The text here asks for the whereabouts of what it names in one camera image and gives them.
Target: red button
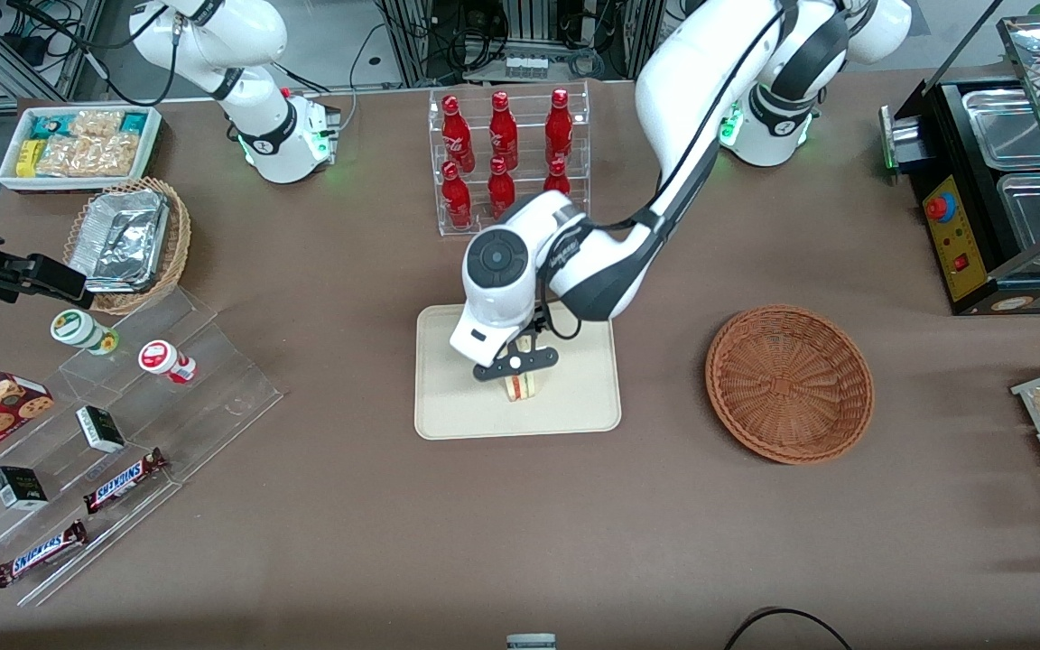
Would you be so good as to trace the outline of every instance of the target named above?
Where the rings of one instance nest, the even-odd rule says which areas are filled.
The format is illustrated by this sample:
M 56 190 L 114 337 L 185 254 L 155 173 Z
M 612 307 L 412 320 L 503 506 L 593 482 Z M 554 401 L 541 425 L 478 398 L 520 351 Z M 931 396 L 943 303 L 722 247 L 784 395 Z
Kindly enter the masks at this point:
M 934 222 L 945 216 L 945 210 L 948 210 L 948 205 L 945 203 L 945 199 L 941 197 L 935 197 L 926 202 L 926 216 L 934 219 Z

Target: yellow control panel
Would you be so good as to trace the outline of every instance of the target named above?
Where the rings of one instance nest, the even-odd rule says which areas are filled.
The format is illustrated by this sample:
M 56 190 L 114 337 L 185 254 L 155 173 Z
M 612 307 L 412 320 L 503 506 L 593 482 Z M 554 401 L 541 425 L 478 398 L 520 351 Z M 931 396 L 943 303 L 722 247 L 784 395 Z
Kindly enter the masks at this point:
M 961 209 L 961 194 L 958 193 L 954 177 L 946 178 L 937 186 L 920 208 L 926 210 L 930 234 L 934 236 L 937 259 L 941 260 L 941 275 L 954 301 L 969 295 L 978 287 L 986 284 L 986 264 L 965 210 Z

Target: acrylic bottle rack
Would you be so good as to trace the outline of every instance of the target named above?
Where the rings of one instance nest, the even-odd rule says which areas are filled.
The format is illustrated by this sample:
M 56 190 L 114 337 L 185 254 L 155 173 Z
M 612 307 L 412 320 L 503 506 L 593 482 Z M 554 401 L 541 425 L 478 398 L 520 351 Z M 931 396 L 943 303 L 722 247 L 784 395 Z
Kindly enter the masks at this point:
M 564 87 L 569 92 L 569 112 L 572 113 L 572 154 L 565 170 L 565 176 L 572 186 L 570 198 L 579 209 L 589 211 L 592 198 L 589 140 L 591 114 L 589 86 L 586 83 L 524 83 L 503 87 L 509 94 L 512 114 L 517 120 L 520 145 L 520 164 L 510 174 L 516 182 L 517 199 L 544 192 L 544 180 L 548 177 L 548 161 L 544 157 L 544 123 L 548 120 L 552 90 L 556 87 Z M 488 198 L 488 179 L 491 177 L 489 161 L 492 160 L 488 124 L 492 121 L 492 93 L 499 89 L 499 86 L 466 85 L 433 90 L 428 96 L 427 135 L 433 156 L 436 214 L 441 235 L 474 235 L 495 223 Z M 447 95 L 454 95 L 460 100 L 460 112 L 471 129 L 471 151 L 475 156 L 473 172 L 462 175 L 471 193 L 471 227 L 465 229 L 451 226 L 444 206 L 444 194 L 441 192 L 444 184 L 441 164 L 447 159 L 441 99 Z
M 120 348 L 106 357 L 79 352 L 45 380 L 54 407 L 37 423 L 0 444 L 0 465 L 33 469 L 50 501 L 41 510 L 7 510 L 0 501 L 0 564 L 24 554 L 82 519 L 90 542 L 38 565 L 0 596 L 40 605 L 155 508 L 177 493 L 205 462 L 235 440 L 282 394 L 214 322 L 215 313 L 177 288 L 156 305 L 124 317 Z M 187 384 L 145 373 L 136 355 L 164 339 L 197 362 Z M 119 453 L 87 447 L 75 411 L 104 408 L 127 445 Z M 152 448 L 170 462 L 119 501 L 86 514 L 83 495 L 135 464 Z

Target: wicker basket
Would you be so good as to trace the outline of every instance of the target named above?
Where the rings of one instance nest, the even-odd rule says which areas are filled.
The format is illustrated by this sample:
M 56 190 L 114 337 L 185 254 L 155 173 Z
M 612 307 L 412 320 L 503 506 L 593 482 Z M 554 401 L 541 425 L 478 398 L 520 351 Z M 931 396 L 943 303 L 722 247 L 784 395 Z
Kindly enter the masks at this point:
M 742 444 L 794 465 L 849 451 L 874 411 L 869 366 L 854 342 L 816 313 L 787 305 L 740 312 L 717 333 L 705 388 Z
M 179 194 L 165 182 L 157 181 L 155 178 L 140 178 L 138 181 L 123 182 L 114 188 L 104 189 L 104 193 L 118 194 L 121 192 L 133 192 L 137 189 L 155 189 L 161 192 L 171 201 L 171 214 L 167 217 L 167 231 L 162 242 L 160 256 L 160 272 L 152 284 L 152 288 L 141 293 L 95 293 L 95 304 L 92 309 L 111 313 L 114 316 L 126 316 L 136 308 L 150 302 L 157 302 L 166 296 L 171 289 L 179 283 L 182 276 L 182 267 L 187 263 L 187 246 L 190 245 L 190 216 L 187 214 L 187 206 L 182 205 Z M 75 225 L 71 227 L 71 235 L 67 237 L 66 246 L 62 246 L 62 262 L 71 262 L 71 254 L 74 252 L 75 242 L 79 239 L 79 228 L 82 228 L 83 217 L 86 215 L 86 206 L 79 210 L 79 217 L 75 218 Z

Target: coca-cola bottle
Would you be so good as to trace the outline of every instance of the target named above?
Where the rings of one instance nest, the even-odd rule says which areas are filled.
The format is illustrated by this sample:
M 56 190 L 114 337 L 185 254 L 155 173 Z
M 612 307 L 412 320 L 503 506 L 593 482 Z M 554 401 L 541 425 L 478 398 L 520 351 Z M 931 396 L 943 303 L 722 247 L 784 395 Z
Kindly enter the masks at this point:
M 517 136 L 517 119 L 509 109 L 509 94 L 492 93 L 492 122 L 488 124 L 492 139 L 492 155 L 502 156 L 508 168 L 520 164 L 520 139 Z
M 492 177 L 488 179 L 488 197 L 492 201 L 492 218 L 499 222 L 503 211 L 517 201 L 517 186 L 509 176 L 503 156 L 492 157 Z
M 471 193 L 468 193 L 468 184 L 460 178 L 460 170 L 453 161 L 444 161 L 441 174 L 444 175 L 441 193 L 444 194 L 444 206 L 451 227 L 464 230 L 471 226 Z
M 569 177 L 565 176 L 565 159 L 555 159 L 548 163 L 548 178 L 544 180 L 544 190 L 560 189 L 565 197 L 572 193 L 572 185 L 569 184 Z
M 561 157 L 569 160 L 572 153 L 572 113 L 569 112 L 569 92 L 552 90 L 552 110 L 544 123 L 544 157 L 548 164 Z
M 447 95 L 441 101 L 444 107 L 444 148 L 448 158 L 460 165 L 465 174 L 475 168 L 475 156 L 471 153 L 471 129 L 468 121 L 460 114 L 460 102 L 454 96 Z

